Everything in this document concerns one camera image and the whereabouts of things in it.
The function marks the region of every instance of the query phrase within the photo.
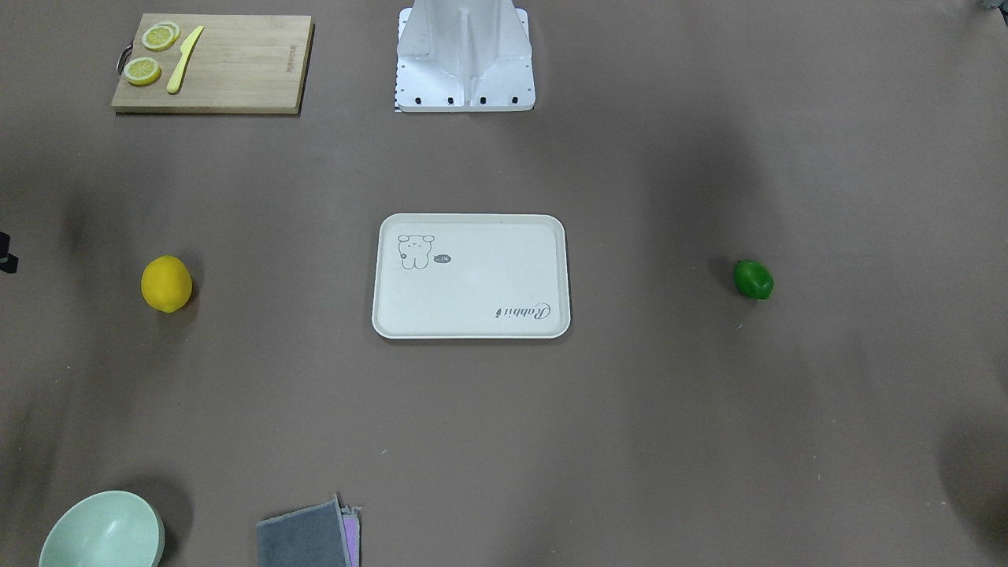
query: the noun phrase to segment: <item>lemon slice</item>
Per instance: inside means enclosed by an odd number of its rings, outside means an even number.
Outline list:
[[[151,58],[137,58],[123,69],[123,76],[130,85],[143,87],[157,81],[161,76],[161,66]]]
[[[163,51],[175,42],[175,30],[164,24],[152,25],[150,29],[143,32],[143,46],[151,51]]]
[[[178,36],[182,34],[182,30],[178,28],[178,24],[175,23],[175,22],[173,22],[173,21],[159,21],[159,22],[155,23],[154,25],[152,25],[151,27],[157,27],[159,25],[163,25],[165,27],[170,27],[174,31],[174,33],[171,35],[171,40],[172,41],[174,41],[175,39],[178,39]]]

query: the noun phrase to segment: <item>gray cloth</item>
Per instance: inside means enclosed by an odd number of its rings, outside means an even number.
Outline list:
[[[336,499],[263,520],[256,534],[259,567],[351,567]]]

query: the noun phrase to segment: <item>black object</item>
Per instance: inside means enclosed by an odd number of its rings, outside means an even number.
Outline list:
[[[17,271],[17,256],[8,254],[10,249],[10,235],[0,232],[0,271],[14,273]]]

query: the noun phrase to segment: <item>yellow knife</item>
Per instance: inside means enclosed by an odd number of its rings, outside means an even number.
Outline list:
[[[175,66],[175,71],[171,74],[171,79],[168,79],[169,95],[177,93],[178,89],[181,88],[182,76],[185,75],[185,66],[188,65],[190,53],[193,52],[193,45],[196,45],[196,40],[200,38],[201,33],[203,33],[202,25],[194,29],[193,33],[190,33],[188,37],[182,41],[181,47],[178,48],[182,52],[182,56],[178,60],[178,65]]]

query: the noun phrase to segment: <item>green lime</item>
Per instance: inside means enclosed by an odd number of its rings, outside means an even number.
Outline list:
[[[735,288],[747,298],[765,300],[773,292],[773,276],[756,260],[739,260],[735,264]]]

